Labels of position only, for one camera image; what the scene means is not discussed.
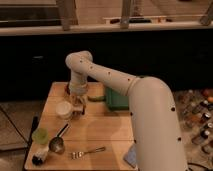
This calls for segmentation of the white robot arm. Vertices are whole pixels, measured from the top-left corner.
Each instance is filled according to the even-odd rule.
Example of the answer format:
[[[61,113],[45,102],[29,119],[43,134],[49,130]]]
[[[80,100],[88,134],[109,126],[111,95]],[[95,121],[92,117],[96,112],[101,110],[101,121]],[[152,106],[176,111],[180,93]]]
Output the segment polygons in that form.
[[[140,171],[189,171],[174,97],[165,82],[97,65],[88,51],[69,54],[65,63],[72,93],[84,95],[91,77],[128,98]]]

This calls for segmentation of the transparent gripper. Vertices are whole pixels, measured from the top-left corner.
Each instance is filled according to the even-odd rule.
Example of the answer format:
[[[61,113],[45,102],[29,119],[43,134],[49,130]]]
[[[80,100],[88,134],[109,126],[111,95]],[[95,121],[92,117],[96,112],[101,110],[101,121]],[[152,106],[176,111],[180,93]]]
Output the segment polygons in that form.
[[[73,106],[74,115],[84,115],[86,109],[86,101],[83,96],[78,96],[74,93],[70,95],[70,102]]]

